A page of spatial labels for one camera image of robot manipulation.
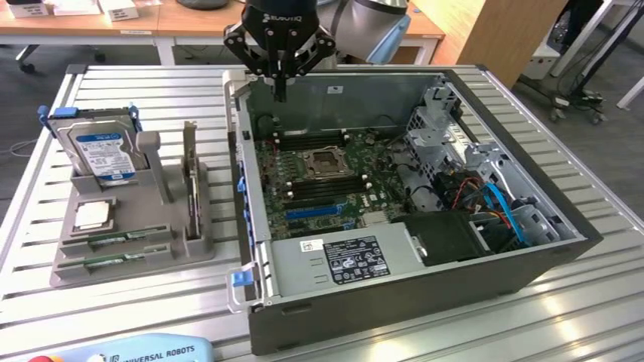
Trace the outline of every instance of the motherboard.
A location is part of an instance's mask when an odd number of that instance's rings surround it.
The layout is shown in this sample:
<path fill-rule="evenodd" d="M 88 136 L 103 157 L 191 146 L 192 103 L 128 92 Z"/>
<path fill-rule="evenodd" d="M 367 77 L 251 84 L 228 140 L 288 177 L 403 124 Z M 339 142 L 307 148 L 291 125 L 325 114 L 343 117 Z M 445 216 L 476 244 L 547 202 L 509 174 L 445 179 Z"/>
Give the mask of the motherboard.
<path fill-rule="evenodd" d="M 273 240 L 363 228 L 412 212 L 395 141 L 367 129 L 256 142 Z"/>

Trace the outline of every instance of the gray parts tray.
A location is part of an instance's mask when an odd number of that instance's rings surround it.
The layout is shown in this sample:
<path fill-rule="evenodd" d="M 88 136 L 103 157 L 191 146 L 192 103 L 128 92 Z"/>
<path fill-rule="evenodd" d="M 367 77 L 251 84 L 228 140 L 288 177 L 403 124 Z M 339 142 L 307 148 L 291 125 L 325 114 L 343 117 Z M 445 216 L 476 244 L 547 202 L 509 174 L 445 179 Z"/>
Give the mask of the gray parts tray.
<path fill-rule="evenodd" d="M 67 287 L 140 275 L 215 256 L 209 240 L 209 203 L 205 164 L 200 168 L 201 238 L 188 240 L 188 194 L 181 166 L 165 166 L 164 177 L 172 203 L 163 203 L 152 170 L 137 172 L 139 184 L 103 192 L 72 190 L 64 218 L 51 285 Z M 105 201 L 109 220 L 93 232 L 75 227 L 80 205 Z"/>

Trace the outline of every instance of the robotic arm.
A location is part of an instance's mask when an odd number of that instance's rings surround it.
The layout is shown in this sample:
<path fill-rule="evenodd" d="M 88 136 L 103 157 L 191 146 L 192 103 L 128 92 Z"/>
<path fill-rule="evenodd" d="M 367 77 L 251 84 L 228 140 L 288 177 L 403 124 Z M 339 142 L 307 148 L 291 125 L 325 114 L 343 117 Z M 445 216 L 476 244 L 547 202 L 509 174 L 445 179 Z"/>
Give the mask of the robotic arm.
<path fill-rule="evenodd" d="M 224 44 L 251 72 L 264 76 L 275 100 L 285 102 L 287 83 L 336 51 L 388 63 L 409 22 L 407 0 L 247 0 Z M 247 33 L 261 54 L 248 46 Z"/>

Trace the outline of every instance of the aluminum table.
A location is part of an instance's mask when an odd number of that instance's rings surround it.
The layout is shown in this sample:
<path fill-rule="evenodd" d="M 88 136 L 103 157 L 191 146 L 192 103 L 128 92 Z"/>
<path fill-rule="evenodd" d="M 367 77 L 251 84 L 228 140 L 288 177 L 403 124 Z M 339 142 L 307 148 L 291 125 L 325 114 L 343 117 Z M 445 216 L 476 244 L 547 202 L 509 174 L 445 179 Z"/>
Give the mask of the aluminum table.
<path fill-rule="evenodd" d="M 0 228 L 0 360 L 24 360 L 149 332 L 203 336 L 212 341 L 217 360 L 235 362 L 644 358 L 641 220 L 492 74 L 471 66 L 453 69 L 592 220 L 604 241 L 513 295 L 253 356 L 247 317 L 231 314 L 225 305 L 224 273 L 240 264 L 225 142 L 231 104 L 221 86 L 225 69 L 91 66 L 84 74 L 65 75 L 53 106 L 104 108 L 133 101 L 144 129 L 161 132 L 160 156 L 167 164 L 179 162 L 183 122 L 196 121 L 217 254 L 212 261 L 177 271 L 67 290 L 49 288 L 71 166 L 60 145 L 43 132 Z M 489 137 L 468 109 L 464 122 L 479 138 Z"/>

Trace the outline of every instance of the blue cable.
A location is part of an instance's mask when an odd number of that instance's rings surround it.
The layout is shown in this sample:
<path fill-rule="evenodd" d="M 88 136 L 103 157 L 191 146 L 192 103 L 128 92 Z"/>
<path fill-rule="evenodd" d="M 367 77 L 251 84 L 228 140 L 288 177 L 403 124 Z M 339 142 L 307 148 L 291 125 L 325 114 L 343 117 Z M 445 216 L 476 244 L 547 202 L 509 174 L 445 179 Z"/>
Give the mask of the blue cable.
<path fill-rule="evenodd" d="M 492 191 L 495 194 L 496 199 L 499 200 L 499 203 L 501 204 L 503 211 L 505 212 L 505 217 L 508 221 L 511 222 L 512 228 L 516 233 L 516 238 L 521 242 L 521 244 L 525 244 L 527 246 L 532 246 L 532 244 L 525 240 L 525 237 L 523 236 L 523 230 L 521 227 L 519 226 L 519 223 L 515 221 L 515 217 L 512 216 L 512 210 L 511 207 L 507 206 L 505 198 L 503 197 L 501 190 L 499 190 L 499 187 L 493 183 L 487 183 L 485 184 L 487 188 Z M 488 206 L 492 207 L 492 200 L 489 199 L 489 196 L 485 198 L 485 202 L 488 203 Z"/>

